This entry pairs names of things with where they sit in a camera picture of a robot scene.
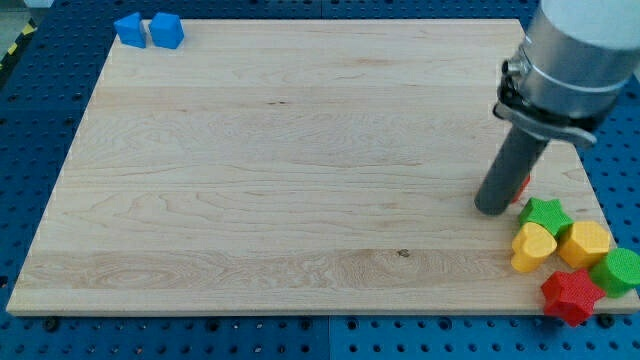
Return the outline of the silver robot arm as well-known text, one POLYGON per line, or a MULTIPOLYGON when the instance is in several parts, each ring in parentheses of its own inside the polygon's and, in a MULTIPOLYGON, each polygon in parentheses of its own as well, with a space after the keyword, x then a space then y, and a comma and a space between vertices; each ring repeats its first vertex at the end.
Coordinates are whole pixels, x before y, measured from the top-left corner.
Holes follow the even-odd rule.
POLYGON ((639 65, 639 0, 542 0, 504 61, 497 117, 506 145, 595 144, 595 130, 639 65))

